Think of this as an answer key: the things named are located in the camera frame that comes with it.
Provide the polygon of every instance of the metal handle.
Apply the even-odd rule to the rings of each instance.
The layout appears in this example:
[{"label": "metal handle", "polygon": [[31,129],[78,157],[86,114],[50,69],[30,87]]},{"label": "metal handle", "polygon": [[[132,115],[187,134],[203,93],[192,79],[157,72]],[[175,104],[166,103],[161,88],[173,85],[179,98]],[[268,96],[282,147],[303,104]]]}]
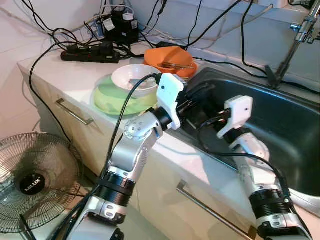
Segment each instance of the metal handle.
[{"label": "metal handle", "polygon": [[62,105],[62,103],[64,101],[65,100],[63,98],[60,98],[59,100],[57,100],[55,102],[55,104],[57,104],[60,108],[65,110],[68,114],[70,114],[71,116],[73,116],[75,119],[77,119],[78,121],[80,121],[81,123],[83,123],[86,126],[88,126],[90,123],[92,123],[94,121],[91,117],[88,120],[84,120],[82,117],[78,116],[75,112],[71,111],[69,108],[67,108],[66,106]]},{"label": "metal handle", "polygon": [[190,193],[184,190],[184,187],[187,185],[187,183],[184,180],[181,180],[176,187],[176,190],[184,195],[187,199],[191,200],[195,204],[197,204],[199,207],[204,209],[206,212],[214,216],[216,219],[218,219],[221,223],[229,227],[231,230],[239,234],[241,237],[243,237],[246,240],[254,240],[256,239],[257,236],[257,229],[255,229],[253,226],[250,226],[250,229],[248,233],[244,232],[240,228],[238,228],[236,225],[234,225],[232,222],[229,220],[225,219],[223,216],[221,216],[219,213],[216,211],[212,210],[209,206],[205,205],[203,202],[192,196]]}]

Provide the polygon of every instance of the white countertop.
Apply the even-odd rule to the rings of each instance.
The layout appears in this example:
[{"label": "white countertop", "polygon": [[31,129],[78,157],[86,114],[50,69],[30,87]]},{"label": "white countertop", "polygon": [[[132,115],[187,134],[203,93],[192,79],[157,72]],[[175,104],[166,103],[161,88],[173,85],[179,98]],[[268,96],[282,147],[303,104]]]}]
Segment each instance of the white countertop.
[{"label": "white countertop", "polygon": [[[147,48],[139,43],[132,46],[135,54],[142,54]],[[68,62],[60,59],[60,53],[53,51],[44,56],[36,65],[33,76],[52,85],[77,107],[115,124],[115,118],[100,112],[92,104],[92,93],[102,77],[132,63],[132,59],[121,60],[119,64]],[[20,61],[21,71],[28,75],[35,59]],[[250,202],[234,170],[167,133],[159,139],[150,154],[176,169],[187,182],[200,185],[255,224]]]}]

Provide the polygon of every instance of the orange bowl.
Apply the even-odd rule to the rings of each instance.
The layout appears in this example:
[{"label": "orange bowl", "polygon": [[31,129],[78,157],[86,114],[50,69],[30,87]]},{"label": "orange bowl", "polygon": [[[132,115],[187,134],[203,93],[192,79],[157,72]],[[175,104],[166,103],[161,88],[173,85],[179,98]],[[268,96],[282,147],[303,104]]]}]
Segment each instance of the orange bowl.
[{"label": "orange bowl", "polygon": [[[176,69],[159,66],[163,62],[179,65],[190,65],[194,68]],[[144,64],[157,68],[162,73],[177,74],[180,77],[189,77],[197,70],[192,55],[178,46],[168,46],[148,49],[144,53]]]}]

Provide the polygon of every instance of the fan grille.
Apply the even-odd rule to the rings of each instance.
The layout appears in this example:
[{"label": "fan grille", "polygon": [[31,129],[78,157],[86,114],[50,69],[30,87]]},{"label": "fan grille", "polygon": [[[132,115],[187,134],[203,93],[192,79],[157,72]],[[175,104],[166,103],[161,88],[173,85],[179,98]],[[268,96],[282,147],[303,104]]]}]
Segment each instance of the fan grille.
[{"label": "fan grille", "polygon": [[[0,232],[21,232],[20,214],[31,229],[59,216],[80,189],[80,160],[67,141],[48,133],[23,133],[1,140]],[[44,187],[25,194],[23,179],[38,175],[44,177]]]}]

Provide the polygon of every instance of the stainless steel sink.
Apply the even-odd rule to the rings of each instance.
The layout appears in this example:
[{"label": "stainless steel sink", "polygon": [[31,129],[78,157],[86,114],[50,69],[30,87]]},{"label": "stainless steel sink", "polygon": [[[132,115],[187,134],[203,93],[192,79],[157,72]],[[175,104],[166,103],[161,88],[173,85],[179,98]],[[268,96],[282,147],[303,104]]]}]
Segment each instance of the stainless steel sink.
[{"label": "stainless steel sink", "polygon": [[[188,87],[192,89],[203,81],[215,85],[207,101],[216,109],[223,109],[224,102],[237,95],[254,99],[252,117],[246,127],[268,146],[270,162],[285,174],[293,201],[320,217],[319,103],[274,91],[211,68],[205,68],[197,74]],[[182,126],[193,137],[192,144],[195,146],[195,130],[191,126],[201,121],[202,114],[191,113],[189,123]],[[230,151],[225,141],[216,137],[213,129],[204,131],[201,137],[213,151]],[[236,168],[232,159],[220,160]]]}]

